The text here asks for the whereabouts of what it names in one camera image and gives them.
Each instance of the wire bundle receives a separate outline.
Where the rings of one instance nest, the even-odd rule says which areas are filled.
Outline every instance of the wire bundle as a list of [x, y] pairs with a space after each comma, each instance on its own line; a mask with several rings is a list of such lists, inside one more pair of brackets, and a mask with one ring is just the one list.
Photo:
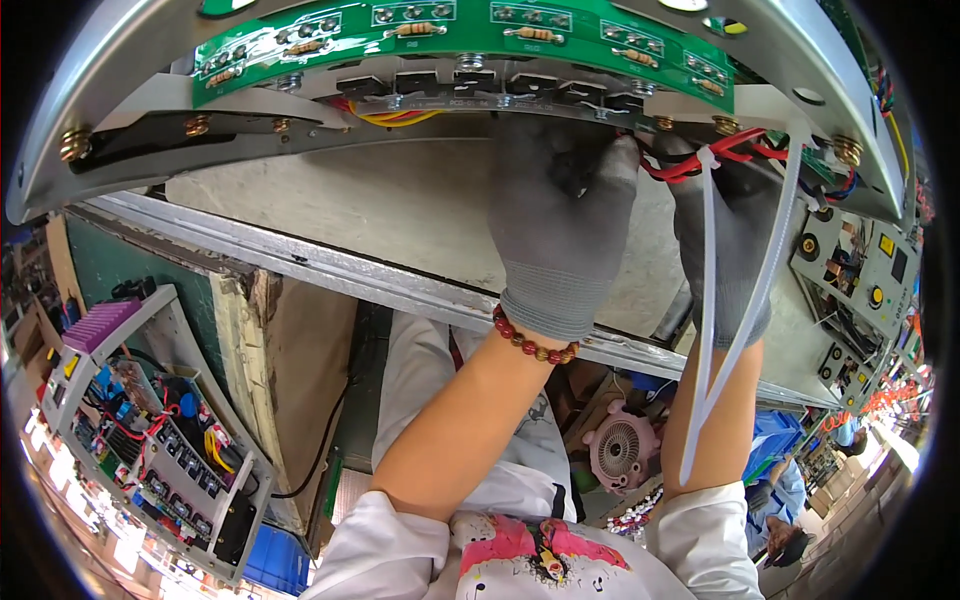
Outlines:
[[879, 71], [876, 74], [876, 101], [880, 104], [880, 114], [883, 115], [883, 118], [890, 116], [890, 112], [894, 109], [894, 84], [890, 81], [890, 75], [887, 73], [887, 69], [881, 65]]
[[368, 123], [389, 128], [414, 125], [443, 112], [442, 110], [397, 110], [395, 112], [381, 112], [377, 114], [357, 114], [356, 104], [346, 98], [332, 98], [329, 103], [334, 108], [349, 112]]

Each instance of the cable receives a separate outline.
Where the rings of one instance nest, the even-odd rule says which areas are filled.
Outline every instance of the cable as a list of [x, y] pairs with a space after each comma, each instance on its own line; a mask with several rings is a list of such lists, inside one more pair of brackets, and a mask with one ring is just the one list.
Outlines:
[[298, 496], [306, 490], [307, 485], [310, 483], [310, 480], [313, 479], [313, 474], [317, 470], [317, 466], [320, 464], [320, 459], [324, 456], [324, 448], [326, 447], [326, 436], [330, 433], [330, 425], [333, 424], [333, 418], [337, 414], [337, 410], [340, 408], [340, 404], [344, 401], [344, 396], [347, 395], [347, 389], [349, 389], [350, 384], [347, 382], [344, 384], [344, 390], [340, 393], [340, 397], [337, 398], [337, 402], [333, 405], [333, 410], [330, 411], [330, 417], [326, 420], [326, 427], [324, 427], [324, 436], [320, 439], [320, 447], [317, 448], [317, 456], [313, 459], [313, 465], [310, 466], [310, 470], [307, 471], [306, 477], [303, 478], [303, 483], [301, 483], [295, 490], [288, 493], [272, 493], [270, 494], [271, 498], [292, 498]]

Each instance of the hand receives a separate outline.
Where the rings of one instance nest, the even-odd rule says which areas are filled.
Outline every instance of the hand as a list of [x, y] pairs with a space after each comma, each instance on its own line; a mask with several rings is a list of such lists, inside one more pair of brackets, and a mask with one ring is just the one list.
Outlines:
[[[670, 155], [696, 149], [673, 133], [661, 133], [654, 148]], [[779, 185], [738, 163], [713, 171], [716, 205], [717, 291], [713, 346], [727, 349], [743, 321], [756, 276], [777, 214]], [[699, 328], [704, 306], [703, 177], [670, 184], [677, 203], [673, 229], [680, 242], [680, 259], [693, 295], [693, 322]], [[764, 299], [746, 346], [762, 337], [770, 323], [770, 299]]]
[[501, 117], [498, 125], [488, 225], [507, 274], [500, 304], [511, 321], [539, 334], [582, 339], [627, 244], [636, 142], [617, 138], [578, 198], [554, 177], [561, 155], [573, 150], [563, 122]]
[[773, 492], [774, 487], [767, 480], [759, 481], [747, 488], [744, 492], [744, 497], [747, 500], [747, 512], [755, 513], [766, 506]]

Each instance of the metal bracket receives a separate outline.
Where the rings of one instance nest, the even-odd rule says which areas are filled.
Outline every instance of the metal bracket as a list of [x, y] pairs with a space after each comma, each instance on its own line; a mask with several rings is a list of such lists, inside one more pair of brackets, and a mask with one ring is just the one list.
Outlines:
[[[176, 204], [118, 192], [87, 204], [194, 246], [348, 296], [442, 323], [487, 331], [497, 298], [486, 292], [410, 273], [370, 258], [257, 228]], [[612, 367], [679, 379], [686, 357], [646, 340], [595, 328], [580, 354]], [[836, 401], [760, 382], [757, 397], [836, 409]]]

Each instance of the wooden board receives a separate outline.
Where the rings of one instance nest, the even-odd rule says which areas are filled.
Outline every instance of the wooden board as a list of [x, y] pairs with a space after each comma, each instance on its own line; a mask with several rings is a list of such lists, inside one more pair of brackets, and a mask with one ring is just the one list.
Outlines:
[[86, 314], [86, 301], [80, 291], [77, 272], [74, 271], [73, 256], [70, 254], [70, 240], [66, 234], [66, 219], [62, 214], [52, 217], [46, 225], [47, 249], [50, 263], [54, 269], [54, 280], [60, 290], [60, 299], [66, 302], [72, 298], [80, 305], [81, 316]]
[[[284, 469], [295, 487], [306, 478], [321, 442], [323, 456], [333, 443], [333, 409], [347, 383], [356, 299], [289, 277], [279, 286], [263, 307], [268, 384]], [[328, 421], [330, 433], [323, 441]], [[317, 499], [323, 466], [294, 499], [304, 522]]]

